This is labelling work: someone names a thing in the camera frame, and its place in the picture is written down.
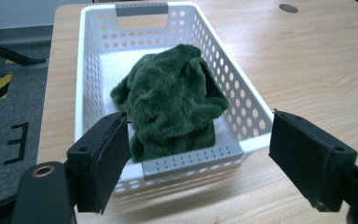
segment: fuzzy green cloth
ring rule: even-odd
[[[200,49],[178,45],[147,54],[111,91],[132,117],[132,160],[146,161],[215,142],[213,119],[229,106]]]

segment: table surface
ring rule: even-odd
[[[358,151],[358,3],[352,0],[194,1],[272,110],[298,114]],[[74,143],[80,10],[56,13],[38,162],[65,161]],[[311,208],[269,157],[253,154],[237,169],[152,192],[111,197],[105,213],[79,223],[345,223]]]

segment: gray carpet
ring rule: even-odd
[[[0,45],[47,59],[51,34],[51,26],[0,30]],[[7,96],[0,97],[0,202],[16,193],[21,174],[36,164],[48,63],[20,66],[0,58],[0,79],[7,74]]]

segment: white plastic basket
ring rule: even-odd
[[[121,29],[119,19],[166,15],[162,27]],[[240,67],[226,54],[221,41],[200,9],[191,3],[129,4],[86,7],[81,12],[75,141],[101,117],[116,112],[110,91],[146,53],[191,44],[202,57],[230,101],[214,120],[216,147],[151,161],[129,161],[115,193],[153,186],[200,173],[239,165],[257,149],[268,147],[272,113]]]

